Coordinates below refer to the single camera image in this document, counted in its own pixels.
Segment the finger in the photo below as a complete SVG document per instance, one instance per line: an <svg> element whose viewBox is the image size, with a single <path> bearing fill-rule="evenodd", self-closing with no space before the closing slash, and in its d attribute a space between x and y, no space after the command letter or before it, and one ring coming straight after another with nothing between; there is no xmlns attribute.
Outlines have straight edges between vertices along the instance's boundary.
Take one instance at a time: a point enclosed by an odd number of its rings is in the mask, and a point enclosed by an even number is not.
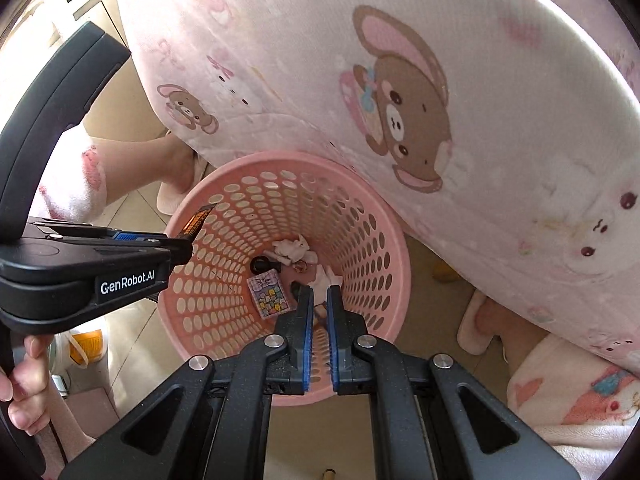
<svg viewBox="0 0 640 480"><path fill-rule="evenodd" d="M52 341L52 335L28 335L24 338L24 348L29 357L36 359L42 355Z"/></svg>
<svg viewBox="0 0 640 480"><path fill-rule="evenodd" d="M47 427L47 424L49 424L50 420L51 417L49 416L49 411L47 410L40 416L38 420L36 420L24 431L27 433L27 435L33 436L44 430Z"/></svg>
<svg viewBox="0 0 640 480"><path fill-rule="evenodd" d="M41 393L24 400L14 400L9 405L11 422L19 430L30 428L44 414L47 408L47 394Z"/></svg>
<svg viewBox="0 0 640 480"><path fill-rule="evenodd" d="M49 386L49 362L45 355L33 359L25 355L24 360L14 368L11 374L14 384L14 399L24 400L33 397Z"/></svg>
<svg viewBox="0 0 640 480"><path fill-rule="evenodd" d="M9 377L7 377L2 368L0 368L0 400L7 402L14 398L14 386L11 384Z"/></svg>

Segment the metal screw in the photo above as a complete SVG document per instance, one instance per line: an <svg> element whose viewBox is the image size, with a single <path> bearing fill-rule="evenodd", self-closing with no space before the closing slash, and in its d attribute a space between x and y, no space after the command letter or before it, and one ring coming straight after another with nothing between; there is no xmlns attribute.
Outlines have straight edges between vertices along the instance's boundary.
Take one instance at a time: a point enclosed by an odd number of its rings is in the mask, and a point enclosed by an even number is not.
<svg viewBox="0 0 640 480"><path fill-rule="evenodd" d="M269 348L279 348L284 345L284 338L279 334L271 334L264 338L264 344Z"/></svg>
<svg viewBox="0 0 640 480"><path fill-rule="evenodd" d="M447 354L434 355L433 364L438 368L451 368L453 366L453 357Z"/></svg>
<svg viewBox="0 0 640 480"><path fill-rule="evenodd" d="M361 335L358 338L358 345L362 346L363 348L373 348L377 342L378 340L371 334Z"/></svg>
<svg viewBox="0 0 640 480"><path fill-rule="evenodd" d="M204 355L196 355L189 359L191 370L204 370L207 366L209 366L209 360Z"/></svg>

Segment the orange and black package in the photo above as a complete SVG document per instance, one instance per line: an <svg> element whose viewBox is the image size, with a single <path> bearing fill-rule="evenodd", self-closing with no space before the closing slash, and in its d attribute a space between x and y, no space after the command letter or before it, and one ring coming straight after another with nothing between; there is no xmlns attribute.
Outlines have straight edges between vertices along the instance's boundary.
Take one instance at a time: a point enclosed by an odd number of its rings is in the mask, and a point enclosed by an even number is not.
<svg viewBox="0 0 640 480"><path fill-rule="evenodd" d="M207 216L209 216L213 212L215 207L216 204L207 204L206 206L198 209L196 213L191 217L191 220L187 222L187 225L182 228L180 234L178 234L176 238L186 239L193 243L196 239L196 236L198 236L198 233L202 229Z"/></svg>

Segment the basket rim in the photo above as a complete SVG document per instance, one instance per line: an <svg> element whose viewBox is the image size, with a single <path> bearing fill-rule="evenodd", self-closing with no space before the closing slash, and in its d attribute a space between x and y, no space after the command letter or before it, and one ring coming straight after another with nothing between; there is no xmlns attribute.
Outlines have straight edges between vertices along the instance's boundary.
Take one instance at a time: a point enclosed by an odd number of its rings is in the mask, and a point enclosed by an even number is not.
<svg viewBox="0 0 640 480"><path fill-rule="evenodd" d="M368 182L366 182L359 174L355 173L349 168L338 164L337 162L334 162L327 158L322 158L317 155L311 155L309 153L288 152L283 150L252 153L251 155L245 155L240 158L236 158L231 162L223 164L222 166L220 166L220 168L217 168L211 174L207 175L188 193L188 195L182 200L182 203L169 220L169 223L164 230L165 234L167 234L168 236L172 236L180 231L180 229L184 226L184 223L189 219L188 217L193 215L193 213L195 212L193 205L191 205L191 199L198 195L211 182L229 173L234 173L244 167L251 166L253 164L277 161L300 162L301 160L305 163L309 163L310 165L325 168L326 170L337 174L340 179L348 180L350 182L350 185L358 189L358 192L361 192L364 196L372 196L380 205L383 214L386 216L385 219L387 220L387 222L379 221L379 223L385 223L386 225L388 225L389 231L385 231L387 244L399 249L399 261L397 264L397 269L394 269L394 279L399 280L398 290L400 291L400 294L396 301L396 314L394 314L385 336L387 340L394 341L396 337L398 337L400 329L402 328L402 324L406 316L406 311L409 307L409 297L411 295L411 264L409 260L409 251L404 239L404 233L402 232L402 228L400 227L400 224L396 219L396 213L391 208L391 206L378 194L378 192L375 191L373 187ZM169 336L169 340L171 341L180 357L185 360L191 358L191 353L188 352L187 349L183 346L180 338L178 338L172 327L169 315L167 314L166 305L164 304L164 291L158 298L158 312L165 332ZM278 401L280 400L281 396L274 396L273 405L300 406L303 404L311 404L313 402L318 402L318 400L328 398L333 394L334 393L330 387L325 387L315 392L307 392L304 396L300 397L283 397L280 402Z"/></svg>

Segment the plastic basket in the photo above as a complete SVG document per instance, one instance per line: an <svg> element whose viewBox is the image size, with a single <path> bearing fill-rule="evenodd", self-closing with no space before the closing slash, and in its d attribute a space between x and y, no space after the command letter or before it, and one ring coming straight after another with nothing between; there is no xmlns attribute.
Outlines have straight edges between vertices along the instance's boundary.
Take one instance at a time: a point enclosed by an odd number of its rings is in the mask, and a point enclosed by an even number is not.
<svg viewBox="0 0 640 480"><path fill-rule="evenodd" d="M273 240L302 234L320 263L343 275L348 310L362 314L369 332L393 341L411 289L404 235L390 207L359 176L334 162L290 152L262 152L225 164L199 183L172 217L176 235L206 203L218 203L159 298L159 312L177 351L222 359L273 332L257 314L246 279L249 263ZM293 277L282 281L288 293ZM333 394L326 330L314 329L311 388L304 396L274 396L276 406L310 404Z"/></svg>

